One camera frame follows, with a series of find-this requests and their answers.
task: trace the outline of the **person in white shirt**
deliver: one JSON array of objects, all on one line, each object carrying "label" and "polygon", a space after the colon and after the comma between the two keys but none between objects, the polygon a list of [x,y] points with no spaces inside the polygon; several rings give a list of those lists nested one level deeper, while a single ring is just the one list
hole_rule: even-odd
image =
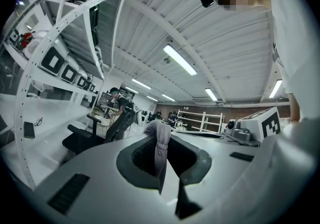
[{"label": "person in white shirt", "polygon": [[290,122],[320,117],[320,33],[306,0],[215,0],[227,10],[272,10],[276,59],[290,101]]}]

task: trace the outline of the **office chair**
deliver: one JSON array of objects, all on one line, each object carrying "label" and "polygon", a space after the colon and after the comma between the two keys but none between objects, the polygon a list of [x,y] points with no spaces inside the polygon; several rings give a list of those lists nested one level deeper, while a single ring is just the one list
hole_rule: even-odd
[{"label": "office chair", "polygon": [[88,114],[87,117],[93,121],[92,133],[69,124],[67,128],[73,132],[73,134],[65,138],[62,141],[62,145],[68,150],[74,152],[76,155],[79,155],[83,151],[92,147],[113,142],[117,140],[119,130],[124,128],[130,118],[135,114],[133,102],[127,102],[124,104],[123,113],[106,131],[105,139],[97,135],[97,123],[101,123],[101,120]]}]

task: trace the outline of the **light fixture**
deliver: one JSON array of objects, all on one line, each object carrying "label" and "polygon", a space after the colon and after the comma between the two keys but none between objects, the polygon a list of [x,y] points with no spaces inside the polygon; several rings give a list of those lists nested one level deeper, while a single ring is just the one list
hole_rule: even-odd
[{"label": "light fixture", "polygon": [[153,100],[153,101],[155,101],[155,102],[158,102],[155,98],[151,98],[151,97],[149,97],[149,96],[147,96],[147,98],[149,98],[150,100]]},{"label": "light fixture", "polygon": [[143,84],[142,82],[139,82],[139,81],[137,81],[137,80],[135,80],[135,79],[132,79],[132,81],[133,82],[135,82],[135,83],[137,83],[137,84],[139,84],[139,85],[141,85],[141,86],[143,86],[143,87],[145,87],[145,88],[147,88],[147,89],[151,89],[149,86],[146,86],[145,84]]},{"label": "light fixture", "polygon": [[137,92],[136,90],[132,90],[131,88],[129,88],[129,87],[125,87],[125,88],[127,88],[129,91],[131,91],[131,92],[133,92],[133,93],[135,93],[135,94],[138,94],[139,92]]},{"label": "light fixture", "polygon": [[217,97],[214,95],[214,93],[212,92],[212,90],[210,88],[205,89],[205,92],[210,96],[210,98],[216,102],[218,99]]},{"label": "light fixture", "polygon": [[169,99],[170,101],[175,102],[175,100],[174,100],[173,98],[170,98],[170,97],[168,97],[167,95],[162,94],[162,96],[165,97],[165,98],[167,98],[167,99]]},{"label": "light fixture", "polygon": [[175,50],[170,44],[167,44],[163,50],[171,58],[173,58],[181,67],[183,67],[191,76],[197,74],[194,68]]},{"label": "light fixture", "polygon": [[277,80],[276,81],[275,86],[274,86],[269,98],[273,98],[276,95],[276,93],[279,90],[281,84],[282,84],[282,80]]}]

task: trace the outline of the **white cardboard box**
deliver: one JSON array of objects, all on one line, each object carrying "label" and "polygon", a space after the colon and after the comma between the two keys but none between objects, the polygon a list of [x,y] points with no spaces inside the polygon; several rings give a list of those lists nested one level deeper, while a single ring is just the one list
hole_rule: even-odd
[{"label": "white cardboard box", "polygon": [[241,118],[239,121],[240,128],[249,129],[252,138],[262,142],[264,138],[281,132],[279,120],[278,109],[275,106]]}]

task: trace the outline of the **brick wall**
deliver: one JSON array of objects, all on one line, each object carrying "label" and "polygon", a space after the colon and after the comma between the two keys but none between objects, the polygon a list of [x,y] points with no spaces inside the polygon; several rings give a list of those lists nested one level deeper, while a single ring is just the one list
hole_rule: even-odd
[{"label": "brick wall", "polygon": [[[189,106],[188,112],[192,113],[203,113],[211,114],[211,115],[222,115],[224,116],[224,123],[227,123],[230,119],[240,119],[244,118],[246,116],[249,116],[253,113],[256,113],[261,110],[270,109],[271,107],[200,107],[200,106]],[[278,112],[280,115],[280,118],[289,118],[290,117],[290,106],[278,106]],[[161,110],[162,117],[164,119],[168,118],[169,112],[176,111],[178,113],[178,110],[186,111],[183,109],[183,106],[175,106],[175,105],[160,105],[157,104],[155,107],[155,113],[159,110]],[[193,119],[193,120],[199,120],[201,121],[201,116],[196,115],[188,115],[185,114],[187,118]],[[218,118],[209,118],[208,120],[210,123],[219,123],[220,120]],[[188,121],[184,120],[184,123],[188,123],[188,130],[189,131],[196,131],[196,129],[191,129],[190,127],[198,127],[200,128],[200,123],[195,121]],[[218,131],[218,126],[216,125],[207,125],[207,129],[210,131]]]}]

